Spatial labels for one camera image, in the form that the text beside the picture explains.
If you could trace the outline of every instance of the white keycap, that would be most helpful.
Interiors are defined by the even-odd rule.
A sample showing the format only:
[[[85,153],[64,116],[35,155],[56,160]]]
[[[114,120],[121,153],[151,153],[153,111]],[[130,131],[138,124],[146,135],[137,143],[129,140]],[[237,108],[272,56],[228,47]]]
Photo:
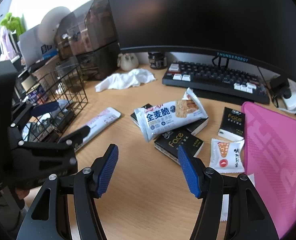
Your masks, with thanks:
[[[238,83],[233,84],[233,87],[235,88],[235,90],[240,90],[240,84]]]
[[[252,83],[247,83],[247,87],[248,88],[252,88],[252,89],[256,89],[257,88],[257,86],[255,85],[255,84],[252,84]]]
[[[174,80],[181,80],[182,78],[183,78],[182,75],[180,75],[180,74],[175,74],[174,77],[173,77],[172,79],[174,79]]]
[[[179,64],[174,64],[172,63],[168,69],[168,71],[174,71],[174,72],[179,72]]]
[[[190,81],[190,75],[183,75],[182,81]]]
[[[240,91],[247,92],[247,87],[245,85],[240,86]]]

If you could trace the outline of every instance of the green plush toy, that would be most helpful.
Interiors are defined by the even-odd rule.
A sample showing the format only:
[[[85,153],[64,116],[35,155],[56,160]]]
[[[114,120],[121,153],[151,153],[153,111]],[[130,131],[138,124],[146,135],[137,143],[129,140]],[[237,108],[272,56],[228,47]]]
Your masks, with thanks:
[[[0,21],[0,26],[5,26],[8,30],[14,32],[16,30],[17,38],[23,34],[26,30],[21,24],[19,17],[13,17],[12,13],[7,13],[5,18]]]

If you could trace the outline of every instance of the black mechanical keyboard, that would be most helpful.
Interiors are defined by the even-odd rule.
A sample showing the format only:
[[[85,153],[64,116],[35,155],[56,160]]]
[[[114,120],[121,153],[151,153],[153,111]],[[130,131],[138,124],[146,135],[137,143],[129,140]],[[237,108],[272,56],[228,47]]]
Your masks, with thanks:
[[[249,73],[229,69],[226,66],[213,66],[200,63],[172,63],[162,78],[168,86],[186,87],[211,91],[211,96],[202,96],[220,101],[242,104],[244,101],[256,101],[269,104],[270,99],[260,79]],[[239,101],[221,100],[215,94],[223,93],[235,97]]]

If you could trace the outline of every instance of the pink folder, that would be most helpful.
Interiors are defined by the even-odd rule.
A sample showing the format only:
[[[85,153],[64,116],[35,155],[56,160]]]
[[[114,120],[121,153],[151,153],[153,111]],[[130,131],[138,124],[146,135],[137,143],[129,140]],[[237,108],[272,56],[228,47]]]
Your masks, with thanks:
[[[245,172],[255,174],[258,193],[281,238],[296,221],[296,120],[251,102],[245,123]]]

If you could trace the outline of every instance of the white tissue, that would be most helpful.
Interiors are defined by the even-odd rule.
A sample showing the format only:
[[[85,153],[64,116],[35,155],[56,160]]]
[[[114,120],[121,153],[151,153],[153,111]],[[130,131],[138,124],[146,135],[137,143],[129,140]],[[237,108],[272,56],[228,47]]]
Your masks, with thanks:
[[[148,70],[136,68],[125,74],[112,74],[104,81],[96,85],[96,92],[101,92],[105,89],[125,89],[128,87],[139,87],[141,83],[149,83],[155,81],[155,77]]]
[[[255,175],[250,174],[248,175],[248,178],[254,184],[255,186]],[[228,206],[229,206],[229,195],[223,195],[223,205],[221,207],[221,216],[220,221],[227,221],[228,219]]]

